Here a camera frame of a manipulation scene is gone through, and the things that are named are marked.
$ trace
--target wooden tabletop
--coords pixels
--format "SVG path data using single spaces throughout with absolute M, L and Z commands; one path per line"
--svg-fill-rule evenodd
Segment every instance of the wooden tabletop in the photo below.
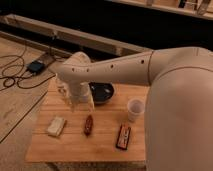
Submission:
M 38 115 L 37 124 L 32 135 L 26 161 L 27 162 L 105 162 L 105 161 L 144 161 L 144 117 L 135 123 L 127 119 L 127 101 L 133 97 L 145 101 L 148 88 L 142 86 L 113 85 L 115 93 L 110 101 L 96 106 L 90 112 L 78 109 L 71 112 L 63 96 L 57 91 L 55 79 L 49 85 L 48 93 Z M 92 134 L 83 133 L 87 116 L 94 120 Z M 67 120 L 59 138 L 46 134 L 54 116 Z M 128 150 L 115 147 L 120 125 L 129 123 L 131 135 Z

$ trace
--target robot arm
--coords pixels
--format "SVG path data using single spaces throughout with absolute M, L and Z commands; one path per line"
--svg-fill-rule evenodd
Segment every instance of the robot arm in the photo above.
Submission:
M 78 53 L 62 64 L 58 76 L 75 95 L 86 94 L 82 82 L 151 85 L 145 110 L 147 170 L 213 170 L 212 52 L 165 49 L 96 63 Z
M 109 82 L 148 86 L 172 59 L 196 56 L 197 51 L 198 48 L 193 47 L 165 49 L 95 63 L 90 63 L 86 54 L 78 52 L 62 64 L 58 76 L 68 85 Z

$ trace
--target black bowl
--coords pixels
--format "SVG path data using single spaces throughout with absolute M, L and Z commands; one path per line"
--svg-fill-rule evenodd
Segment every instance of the black bowl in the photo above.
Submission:
M 114 88 L 110 83 L 91 82 L 89 86 L 95 104 L 104 104 L 108 102 L 114 94 Z

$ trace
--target plastic cup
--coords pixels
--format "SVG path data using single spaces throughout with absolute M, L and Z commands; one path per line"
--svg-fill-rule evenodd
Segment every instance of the plastic cup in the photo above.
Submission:
M 131 99 L 127 103 L 127 110 L 129 121 L 135 122 L 144 113 L 145 105 L 139 99 Z

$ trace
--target chocolate bar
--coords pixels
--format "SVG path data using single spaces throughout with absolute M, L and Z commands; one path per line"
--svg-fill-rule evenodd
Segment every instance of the chocolate bar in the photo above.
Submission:
M 89 115 L 87 117 L 85 127 L 84 127 L 84 133 L 85 133 L 86 136 L 91 134 L 92 127 L 93 127 L 93 118 L 92 118 L 92 115 Z
M 129 137 L 130 137 L 131 127 L 127 124 L 122 124 L 118 134 L 118 139 L 116 147 L 122 150 L 127 150 Z

